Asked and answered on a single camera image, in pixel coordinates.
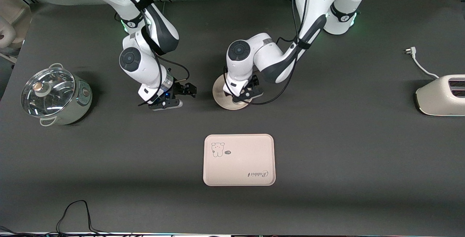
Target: gray table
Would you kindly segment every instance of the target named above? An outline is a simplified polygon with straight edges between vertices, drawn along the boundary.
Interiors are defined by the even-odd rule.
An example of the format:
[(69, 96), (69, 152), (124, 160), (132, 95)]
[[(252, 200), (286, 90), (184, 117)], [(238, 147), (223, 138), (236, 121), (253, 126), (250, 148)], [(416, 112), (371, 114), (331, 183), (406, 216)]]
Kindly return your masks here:
[[(111, 7), (40, 7), (0, 104), (0, 224), (49, 231), (82, 198), (112, 232), (464, 236), (465, 119), (415, 109), (414, 91), (431, 80), (402, 54), (416, 45), (428, 70), (464, 73), (459, 0), (365, 0), (361, 10), (346, 35), (317, 39), (279, 100), (233, 112), (211, 95), (228, 45), (259, 32), (292, 38), (289, 2), (167, 4), (181, 41), (166, 58), (189, 67), (199, 93), (153, 112), (137, 107), (138, 83), (118, 66), (125, 33)], [(25, 82), (51, 63), (95, 94), (70, 126), (42, 128), (20, 106)], [(263, 87), (259, 100), (281, 89)], [(203, 183), (204, 138), (237, 133), (274, 137), (274, 185)], [(63, 230), (86, 230), (83, 205), (68, 216)]]

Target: robotic arm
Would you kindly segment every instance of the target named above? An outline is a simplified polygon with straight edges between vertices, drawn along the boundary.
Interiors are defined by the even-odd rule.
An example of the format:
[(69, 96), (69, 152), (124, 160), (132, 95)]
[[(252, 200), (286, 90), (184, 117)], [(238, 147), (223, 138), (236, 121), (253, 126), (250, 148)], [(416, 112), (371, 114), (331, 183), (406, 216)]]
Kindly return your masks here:
[[(265, 81), (284, 81), (321, 30), (340, 35), (349, 29), (361, 1), (295, 0), (301, 27), (298, 38), (294, 38), (284, 53), (267, 33), (259, 33), (248, 40), (231, 43), (226, 55), (226, 81), (220, 76), (214, 85), (216, 102), (226, 109), (239, 109), (247, 105), (244, 101), (250, 102), (251, 99), (261, 96), (263, 90), (257, 87), (258, 79), (252, 75), (254, 65), (262, 73)], [(221, 93), (229, 96), (232, 104), (229, 102), (231, 99), (225, 100)]]
[(138, 94), (156, 111), (178, 108), (182, 101), (175, 95), (195, 96), (190, 83), (181, 85), (170, 69), (158, 63), (157, 57), (176, 49), (179, 35), (174, 26), (153, 4), (153, 0), (103, 0), (122, 18), (129, 35), (123, 39), (120, 66), (141, 83)]

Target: cartoon bear logo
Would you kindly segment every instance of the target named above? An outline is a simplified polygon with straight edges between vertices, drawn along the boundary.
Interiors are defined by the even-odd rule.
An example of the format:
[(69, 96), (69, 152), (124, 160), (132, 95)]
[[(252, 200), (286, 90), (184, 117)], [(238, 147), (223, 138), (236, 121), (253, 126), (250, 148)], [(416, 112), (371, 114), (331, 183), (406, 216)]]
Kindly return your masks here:
[(223, 151), (225, 150), (224, 142), (213, 142), (211, 143), (211, 150), (213, 151), (213, 157), (223, 156)]

